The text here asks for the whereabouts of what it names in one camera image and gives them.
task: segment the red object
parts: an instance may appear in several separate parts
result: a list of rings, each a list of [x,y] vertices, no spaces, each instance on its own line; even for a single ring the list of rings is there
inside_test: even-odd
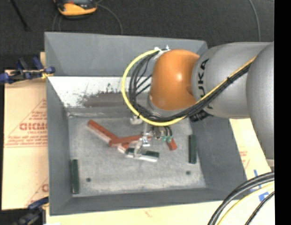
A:
[[[93,120],[89,120],[87,126],[91,128],[102,140],[106,141],[108,144],[112,139],[118,138],[116,135],[114,135]]]
[[[173,151],[173,150],[177,149],[177,145],[176,145],[175,140],[173,138],[170,142],[166,142],[166,143],[169,147],[169,150]]]

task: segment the black cable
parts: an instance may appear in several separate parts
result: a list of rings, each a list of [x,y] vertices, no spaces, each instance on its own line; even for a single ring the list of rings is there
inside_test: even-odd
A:
[[[132,73],[132,77],[130,80],[130,88],[129,88],[129,90],[130,90],[129,97],[130,97],[130,102],[131,102],[132,106],[141,115],[143,115],[147,119],[149,119],[150,117],[153,117],[153,114],[150,111],[148,111],[146,108],[144,108],[143,106],[139,105],[136,102],[136,84],[137,84],[138,74],[139,74],[142,66],[144,66],[145,61],[147,61],[147,59],[151,59],[154,55],[151,54],[150,56],[143,58],[143,60],[136,66],[136,68],[133,70],[133,73]],[[201,100],[200,102],[198,102],[194,106],[191,106],[191,107],[185,109],[184,111],[179,112],[179,113],[172,115],[172,116],[169,116],[169,117],[156,117],[156,118],[153,118],[151,120],[152,121],[170,121],[170,120],[176,119],[178,117],[183,117],[183,116],[191,117],[194,114],[201,112],[201,110],[204,107],[206,107],[209,103],[211,103],[230,84],[232,84],[235,80],[237,80],[242,75],[244,75],[249,70],[250,65],[251,65],[251,63],[249,63],[247,66],[245,66],[243,69],[239,70],[238,72],[236,72],[232,76],[228,77],[227,80],[224,83],[222,83],[216,90],[211,92],[210,95],[205,97],[203,100]]]
[[[219,218],[221,212],[225,209],[225,207],[237,196],[243,194],[244,192],[248,191],[249,189],[265,184],[267,182],[271,182],[275,180],[275,174],[273,172],[269,172],[260,176],[255,177],[254,179],[251,179],[249,181],[246,181],[245,183],[238,186],[236,189],[234,189],[222,202],[222,204],[217,208],[217,210],[214,212],[212,217],[210,218],[208,225],[214,225]]]
[[[275,195],[275,191],[271,192],[267,197],[265,197],[260,204],[257,206],[257,208],[254,210],[254,212],[251,214],[251,216],[249,217],[249,219],[246,221],[245,225],[249,225],[253,219],[255,218],[255,216],[257,215],[257,213],[260,211],[260,209],[266,204],[266,202],[268,200],[270,200],[273,196]]]
[[[15,11],[16,11],[18,17],[19,17],[19,19],[20,19],[21,22],[22,22],[24,30],[25,30],[26,32],[31,31],[31,28],[28,26],[28,24],[27,24],[26,21],[24,20],[23,15],[22,15],[22,13],[20,12],[20,10],[19,10],[17,4],[15,3],[15,1],[14,1],[14,0],[10,0],[10,2],[12,3],[12,5],[13,5],[13,7],[14,7],[14,9],[15,9]]]

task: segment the handheld device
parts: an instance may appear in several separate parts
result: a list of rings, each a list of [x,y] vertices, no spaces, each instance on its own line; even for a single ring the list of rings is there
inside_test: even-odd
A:
[[[93,0],[54,0],[58,11],[70,19],[84,18],[97,9]]]

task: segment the gray surface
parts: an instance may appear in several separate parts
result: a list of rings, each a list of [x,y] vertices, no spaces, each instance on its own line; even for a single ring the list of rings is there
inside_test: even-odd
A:
[[[167,45],[199,55],[207,50],[200,40],[46,32],[46,65],[58,76],[120,76],[135,57]]]
[[[205,52],[192,71],[192,92],[196,100],[200,100],[204,91],[207,94],[268,44],[231,43],[211,48]],[[246,78],[247,74],[244,74],[230,84],[204,110],[209,114],[223,118],[249,117]]]
[[[251,121],[267,159],[274,159],[274,43],[259,53],[247,78]]]
[[[58,95],[47,81],[47,132],[51,211],[59,210],[71,199],[68,119]]]
[[[94,120],[118,137],[140,134],[143,126],[131,125],[129,119],[128,112],[123,118]],[[88,121],[89,118],[69,119],[70,153],[79,162],[81,187],[80,193],[74,196],[205,187],[200,161],[195,165],[188,163],[188,135],[191,134],[188,120],[171,126],[176,150],[170,151],[163,141],[154,138],[150,141],[151,146],[146,149],[160,153],[154,163],[126,158],[86,128]]]

